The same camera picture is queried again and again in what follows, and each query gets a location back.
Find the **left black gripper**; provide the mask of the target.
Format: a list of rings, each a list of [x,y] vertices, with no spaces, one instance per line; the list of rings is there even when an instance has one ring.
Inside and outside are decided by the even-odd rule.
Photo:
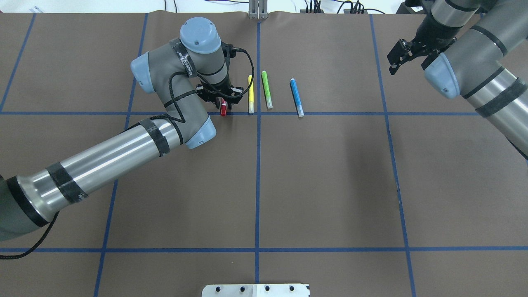
[[[227,109],[232,110],[234,104],[240,103],[245,93],[242,87],[228,87],[221,92],[214,91],[210,86],[196,85],[196,93],[206,103],[213,103],[217,109],[221,108],[221,99],[227,103]]]

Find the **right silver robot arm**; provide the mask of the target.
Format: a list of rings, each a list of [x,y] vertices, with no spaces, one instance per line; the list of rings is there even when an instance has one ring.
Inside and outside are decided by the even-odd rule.
[[[424,56],[424,76],[437,92],[462,96],[526,154],[527,83],[500,60],[527,31],[526,0],[436,0],[415,37],[388,53],[389,71]]]

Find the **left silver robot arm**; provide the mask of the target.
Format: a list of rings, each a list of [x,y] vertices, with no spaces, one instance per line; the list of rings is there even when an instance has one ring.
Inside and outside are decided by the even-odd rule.
[[[230,107],[245,93],[230,81],[233,52],[243,49],[222,42],[211,20],[193,17],[178,38],[134,59],[134,78],[160,98],[165,113],[33,175],[2,179],[1,240],[47,227],[60,210],[180,145],[193,149],[213,139],[216,129],[203,102],[223,98]]]

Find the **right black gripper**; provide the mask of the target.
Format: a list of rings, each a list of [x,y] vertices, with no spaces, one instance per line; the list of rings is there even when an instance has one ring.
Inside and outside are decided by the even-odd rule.
[[[399,39],[387,54],[390,64],[389,73],[395,75],[405,63],[416,56],[425,56],[433,50],[439,50],[450,45],[457,34],[457,27],[442,24],[428,13],[411,41]]]

